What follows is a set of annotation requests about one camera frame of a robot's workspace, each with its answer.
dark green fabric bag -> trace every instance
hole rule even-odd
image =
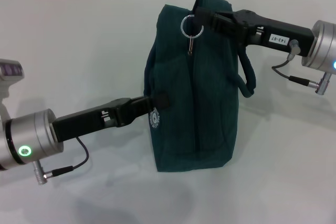
[[[224,0],[196,0],[193,11],[166,5],[157,21],[157,33],[145,69],[145,95],[166,93],[170,107],[149,115],[156,167],[159,172],[182,172],[221,167],[233,154],[238,120],[238,88],[250,97],[255,74],[246,56],[231,38],[204,28],[190,40],[180,30],[182,19],[197,7],[232,10]],[[187,34],[197,34],[192,21]],[[238,75],[238,57],[247,83]]]

bag logo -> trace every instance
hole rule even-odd
[[[158,113],[158,111],[156,110],[156,108],[154,108],[154,110],[151,112],[150,116],[149,116],[149,121],[151,122],[151,126],[153,128],[157,128],[159,123],[160,123],[160,115]]]

green led light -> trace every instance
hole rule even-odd
[[[19,154],[23,157],[29,156],[32,152],[32,149],[27,145],[23,145],[19,148]]]

white background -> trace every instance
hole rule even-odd
[[[10,115],[51,108],[59,117],[140,96],[159,12],[194,1],[0,0],[1,58],[19,60],[26,75],[4,101]],[[300,26],[336,23],[334,0],[228,1],[234,10]],[[271,70],[285,53],[257,46],[247,53],[257,89],[240,98],[234,156],[224,167],[158,173],[143,116],[83,136],[89,162],[43,186],[30,164],[1,172],[1,223],[335,223],[334,77],[321,97]],[[323,75],[302,67],[299,57],[282,71],[315,81]],[[84,157],[70,140],[42,164],[50,170]]]

metal key ring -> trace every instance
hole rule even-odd
[[[187,20],[187,18],[192,18],[192,17],[194,17],[194,16],[195,16],[194,14],[190,14],[190,15],[188,15],[188,16],[185,16],[185,17],[183,18],[182,22],[181,22],[181,31],[182,31],[183,35],[184,35],[185,37],[187,37],[187,38],[191,38],[191,39],[196,39],[196,38],[198,38],[198,37],[202,34],[202,32],[203,32],[203,30],[204,30],[204,27],[202,26],[201,31],[200,31],[197,35],[195,35],[195,36],[190,36],[190,35],[188,35],[188,34],[185,33],[185,31],[183,30],[183,24],[184,24],[184,22]]]

